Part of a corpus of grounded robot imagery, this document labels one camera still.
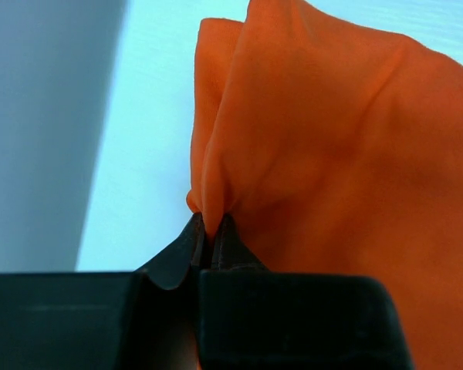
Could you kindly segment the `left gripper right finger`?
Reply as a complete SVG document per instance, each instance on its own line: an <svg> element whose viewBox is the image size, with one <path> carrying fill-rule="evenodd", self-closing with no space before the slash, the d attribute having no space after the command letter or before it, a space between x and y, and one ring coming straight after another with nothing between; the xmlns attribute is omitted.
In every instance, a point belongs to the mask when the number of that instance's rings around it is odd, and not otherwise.
<svg viewBox="0 0 463 370"><path fill-rule="evenodd" d="M224 217L198 279L204 369L410 369L385 287L364 276L275 273Z"/></svg>

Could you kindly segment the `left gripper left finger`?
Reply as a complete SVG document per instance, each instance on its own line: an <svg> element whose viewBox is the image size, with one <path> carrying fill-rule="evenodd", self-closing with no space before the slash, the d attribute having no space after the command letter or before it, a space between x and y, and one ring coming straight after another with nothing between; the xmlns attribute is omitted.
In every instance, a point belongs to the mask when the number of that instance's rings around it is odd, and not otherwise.
<svg viewBox="0 0 463 370"><path fill-rule="evenodd" d="M0 274L0 369L195 369L195 214L135 271Z"/></svg>

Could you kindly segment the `orange t shirt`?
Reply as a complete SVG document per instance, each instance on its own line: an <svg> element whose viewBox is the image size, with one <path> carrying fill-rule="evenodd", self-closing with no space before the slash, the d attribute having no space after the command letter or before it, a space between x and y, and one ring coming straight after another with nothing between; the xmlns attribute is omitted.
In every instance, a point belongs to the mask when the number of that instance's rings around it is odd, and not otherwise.
<svg viewBox="0 0 463 370"><path fill-rule="evenodd" d="M304 1L202 20L188 206L274 271L366 274L419 369L463 369L463 66Z"/></svg>

